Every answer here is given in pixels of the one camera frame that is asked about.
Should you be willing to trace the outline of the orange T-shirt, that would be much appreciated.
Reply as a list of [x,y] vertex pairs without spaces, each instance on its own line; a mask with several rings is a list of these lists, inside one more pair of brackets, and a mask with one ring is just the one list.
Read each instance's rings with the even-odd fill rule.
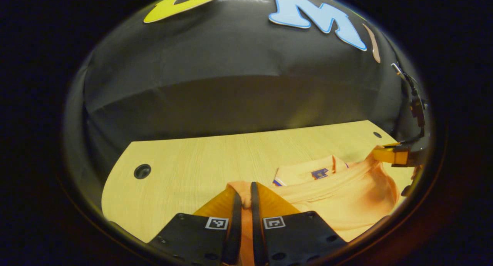
[[349,164],[329,155],[278,167],[271,185],[257,183],[261,217],[316,212],[346,242],[389,215],[400,198],[383,163],[369,153]]

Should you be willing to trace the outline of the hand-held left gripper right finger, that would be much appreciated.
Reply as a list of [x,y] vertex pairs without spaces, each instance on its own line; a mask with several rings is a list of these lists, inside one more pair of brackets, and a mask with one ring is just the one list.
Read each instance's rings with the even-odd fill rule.
[[251,194],[255,266],[308,266],[347,246],[317,212],[296,211],[258,182]]

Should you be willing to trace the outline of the black backdrop cloth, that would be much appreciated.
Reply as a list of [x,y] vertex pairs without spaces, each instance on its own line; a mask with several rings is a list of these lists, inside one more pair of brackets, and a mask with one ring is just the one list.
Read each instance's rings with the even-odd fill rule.
[[97,210],[133,141],[369,120],[395,140],[421,128],[417,68],[380,26],[340,0],[209,0],[148,22],[152,3],[109,31],[72,79],[67,176]]

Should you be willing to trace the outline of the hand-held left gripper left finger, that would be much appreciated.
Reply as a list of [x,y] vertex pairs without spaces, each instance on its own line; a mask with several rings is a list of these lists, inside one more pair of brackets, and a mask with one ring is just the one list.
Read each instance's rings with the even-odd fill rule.
[[181,266],[230,266],[241,248],[240,195],[231,186],[193,214],[177,213],[149,241]]

